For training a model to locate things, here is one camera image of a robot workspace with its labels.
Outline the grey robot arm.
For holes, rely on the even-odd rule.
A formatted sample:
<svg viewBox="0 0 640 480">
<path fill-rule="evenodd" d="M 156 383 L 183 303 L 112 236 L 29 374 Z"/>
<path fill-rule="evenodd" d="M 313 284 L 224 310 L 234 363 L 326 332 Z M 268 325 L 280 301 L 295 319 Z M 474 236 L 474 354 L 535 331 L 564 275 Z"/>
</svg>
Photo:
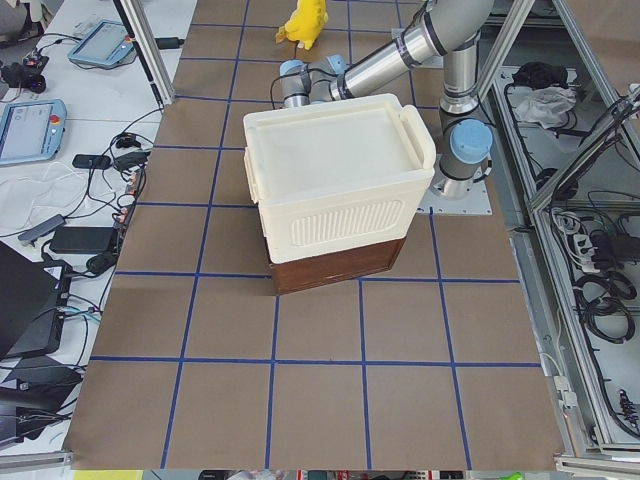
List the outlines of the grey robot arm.
<svg viewBox="0 0 640 480">
<path fill-rule="evenodd" d="M 479 106 L 478 42 L 492 1 L 427 1 L 409 25 L 363 59 L 339 55 L 316 62 L 288 60 L 277 82 L 285 108 L 364 97 L 433 57 L 443 59 L 442 116 L 464 117 Z"/>
</svg>

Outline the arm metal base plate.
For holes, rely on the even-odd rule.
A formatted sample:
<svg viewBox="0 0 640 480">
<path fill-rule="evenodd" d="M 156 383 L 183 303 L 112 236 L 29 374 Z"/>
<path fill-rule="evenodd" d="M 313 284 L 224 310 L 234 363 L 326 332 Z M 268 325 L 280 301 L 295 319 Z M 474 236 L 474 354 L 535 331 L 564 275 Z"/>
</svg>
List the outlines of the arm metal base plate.
<svg viewBox="0 0 640 480">
<path fill-rule="evenodd" d="M 448 216 L 492 215 L 485 181 L 475 183 L 475 178 L 463 181 L 450 179 L 440 169 L 441 158 L 442 154 L 436 156 L 434 177 L 417 212 Z"/>
</svg>

